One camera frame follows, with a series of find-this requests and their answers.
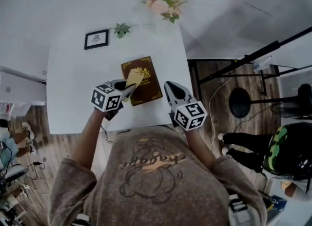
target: sneaker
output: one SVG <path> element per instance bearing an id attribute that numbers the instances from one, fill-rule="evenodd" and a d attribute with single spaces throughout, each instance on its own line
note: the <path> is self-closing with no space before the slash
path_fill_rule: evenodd
<path id="1" fill-rule="evenodd" d="M 218 134 L 218 140 L 223 141 L 223 136 L 225 135 L 225 133 L 219 133 Z"/>
<path id="2" fill-rule="evenodd" d="M 20 187 L 19 189 L 21 189 L 20 195 L 23 195 L 24 197 L 28 198 L 28 195 L 27 195 L 27 193 L 25 192 L 25 190 L 24 190 L 22 187 Z"/>
<path id="3" fill-rule="evenodd" d="M 230 149 L 230 148 L 229 148 L 228 146 L 224 146 L 224 147 L 222 148 L 222 150 L 221 150 L 222 155 L 225 156 L 225 155 L 228 153 L 229 149 Z"/>
<path id="4" fill-rule="evenodd" d="M 36 155 L 37 154 L 37 149 L 36 147 L 34 146 L 34 142 L 32 139 L 30 138 L 27 138 L 26 139 L 26 146 L 27 147 L 30 147 L 30 153 L 33 154 L 33 155 Z"/>
<path id="5" fill-rule="evenodd" d="M 22 126 L 24 132 L 28 131 L 28 137 L 30 139 L 35 139 L 35 134 L 34 134 L 33 130 L 31 130 L 31 127 L 27 122 L 23 122 L 21 126 Z"/>

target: metal frame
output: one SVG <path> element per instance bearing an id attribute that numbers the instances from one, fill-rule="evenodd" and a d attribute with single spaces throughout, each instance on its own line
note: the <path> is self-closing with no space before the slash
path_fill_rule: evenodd
<path id="1" fill-rule="evenodd" d="M 299 70 L 302 70 L 302 69 L 306 69 L 306 68 L 309 68 L 309 67 L 312 67 L 312 65 L 309 65 L 309 66 L 306 66 L 306 67 L 303 67 L 303 68 L 292 68 L 290 70 L 286 70 L 286 71 L 282 71 L 280 72 L 278 70 L 278 66 L 276 65 L 273 65 L 274 66 L 274 71 L 275 71 L 275 74 L 264 74 L 263 71 L 261 70 L 259 74 L 250 74 L 250 75 L 236 75 L 236 74 L 233 74 L 233 75 L 225 75 L 226 73 L 236 69 L 236 68 L 239 68 L 240 66 L 243 66 L 245 64 L 252 64 L 251 62 L 268 54 L 268 53 L 271 53 L 277 49 L 279 49 L 281 46 L 287 44 L 287 43 L 290 43 L 302 36 L 305 36 L 306 34 L 312 32 L 312 27 L 282 41 L 282 42 L 278 42 L 278 41 L 274 41 L 272 43 L 270 43 L 269 45 L 263 47 L 262 49 L 259 49 L 255 52 L 253 52 L 252 54 L 250 55 L 245 55 L 244 58 L 242 58 L 241 60 L 237 60 L 237 59 L 188 59 L 188 63 L 189 63 L 189 67 L 194 67 L 194 71 L 195 71 L 195 79 L 196 79 L 196 84 L 197 84 L 197 89 L 198 89 L 198 98 L 199 100 L 202 101 L 202 93 L 201 93 L 201 89 L 200 89 L 200 85 L 205 83 L 205 82 L 208 82 L 212 79 L 215 79 L 215 78 L 222 78 L 222 77 L 246 77 L 246 76 L 261 76 L 262 78 L 262 84 L 263 84 L 263 92 L 261 92 L 264 96 L 267 96 L 267 88 L 266 88 L 266 84 L 265 84 L 265 80 L 266 79 L 269 79 L 269 78 L 272 78 L 272 77 L 279 77 L 281 75 L 285 75 L 285 74 L 288 74 L 288 73 L 292 73 L 292 72 L 296 72 L 296 71 L 299 71 Z M 198 77 L 198 69 L 197 69 L 197 62 L 207 62 L 207 61 L 230 61 L 231 62 L 231 65 L 203 78 L 203 79 L 199 79 Z"/>

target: framed picture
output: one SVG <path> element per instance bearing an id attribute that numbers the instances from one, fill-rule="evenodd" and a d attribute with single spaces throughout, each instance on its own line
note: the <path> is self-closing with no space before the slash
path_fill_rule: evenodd
<path id="1" fill-rule="evenodd" d="M 108 45 L 108 29 L 86 34 L 84 50 L 94 49 Z"/>

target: brown shirt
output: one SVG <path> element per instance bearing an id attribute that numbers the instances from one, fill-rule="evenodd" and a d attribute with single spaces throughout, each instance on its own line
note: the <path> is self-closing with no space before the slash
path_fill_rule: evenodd
<path id="1" fill-rule="evenodd" d="M 226 226 L 227 189 L 253 206 L 265 225 L 265 205 L 232 157 L 218 158 L 208 170 L 177 132 L 135 129 L 116 135 L 98 181 L 75 161 L 62 161 L 51 192 L 49 223 L 70 225 L 83 213 L 92 226 Z"/>

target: brown book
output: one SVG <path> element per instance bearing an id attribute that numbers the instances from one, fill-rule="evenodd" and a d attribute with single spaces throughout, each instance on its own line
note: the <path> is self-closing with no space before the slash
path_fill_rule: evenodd
<path id="1" fill-rule="evenodd" d="M 132 106 L 162 98 L 161 88 L 150 56 L 129 61 L 121 65 L 123 77 L 128 78 L 131 69 L 144 73 L 141 84 L 130 97 Z"/>

